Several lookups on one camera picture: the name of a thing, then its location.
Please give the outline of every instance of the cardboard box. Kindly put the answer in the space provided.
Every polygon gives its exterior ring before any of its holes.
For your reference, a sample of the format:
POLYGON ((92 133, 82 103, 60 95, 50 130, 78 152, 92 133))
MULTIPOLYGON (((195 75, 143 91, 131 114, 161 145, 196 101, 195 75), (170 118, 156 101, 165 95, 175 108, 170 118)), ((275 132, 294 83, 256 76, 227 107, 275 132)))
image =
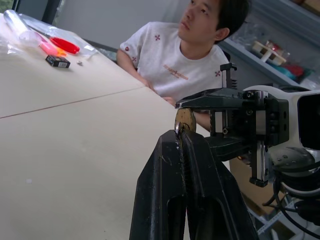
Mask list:
MULTIPOLYGON (((251 177, 250 166, 237 158, 230 161, 230 171, 235 177, 242 194, 254 202, 264 213, 270 214, 273 211, 273 208, 262 206, 262 204, 267 202, 274 194, 272 184, 268 184, 268 186, 263 188, 251 184, 249 182, 251 177)), ((284 194, 279 193, 279 198, 281 199, 283 197, 284 194)))
POLYGON ((320 16, 320 0, 305 0, 302 6, 310 12, 320 16))

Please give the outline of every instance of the wall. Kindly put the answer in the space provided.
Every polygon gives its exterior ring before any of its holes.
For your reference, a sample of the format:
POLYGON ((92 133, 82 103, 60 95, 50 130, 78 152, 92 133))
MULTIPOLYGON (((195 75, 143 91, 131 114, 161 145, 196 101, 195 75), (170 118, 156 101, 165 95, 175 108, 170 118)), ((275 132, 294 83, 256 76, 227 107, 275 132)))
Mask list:
POLYGON ((67 0, 57 27, 112 48, 148 22, 178 22, 189 0, 67 0))

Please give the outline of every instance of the shelf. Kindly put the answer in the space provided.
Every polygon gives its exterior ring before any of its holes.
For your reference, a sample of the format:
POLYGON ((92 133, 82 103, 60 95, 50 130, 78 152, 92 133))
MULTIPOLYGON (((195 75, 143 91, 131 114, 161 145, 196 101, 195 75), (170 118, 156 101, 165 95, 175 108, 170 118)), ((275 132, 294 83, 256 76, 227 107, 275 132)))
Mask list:
POLYGON ((252 9, 279 27, 320 48, 320 17, 290 0, 254 0, 252 9))
POLYGON ((249 64, 255 70, 260 71, 269 77, 275 84, 278 85, 293 85, 299 86, 298 83, 274 69, 272 66, 261 61, 258 57, 247 51, 244 47, 235 43, 230 39, 226 39, 219 43, 219 45, 229 54, 233 54, 242 59, 245 63, 249 64))

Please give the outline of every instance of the table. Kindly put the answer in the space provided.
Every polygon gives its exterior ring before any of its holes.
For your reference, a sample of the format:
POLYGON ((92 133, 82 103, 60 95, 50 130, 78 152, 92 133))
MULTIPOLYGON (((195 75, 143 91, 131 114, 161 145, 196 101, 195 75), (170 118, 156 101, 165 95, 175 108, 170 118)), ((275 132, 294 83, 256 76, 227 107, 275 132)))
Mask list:
POLYGON ((0 66, 1 239, 128 239, 137 179, 177 111, 104 56, 71 72, 24 60, 6 63, 24 80, 0 66))
MULTIPOLYGON (((16 42, 2 14, 0 36, 16 42)), ((100 53, 68 54, 70 68, 62 69, 50 66, 41 49, 26 51, 0 55, 0 118, 144 87, 100 53)))

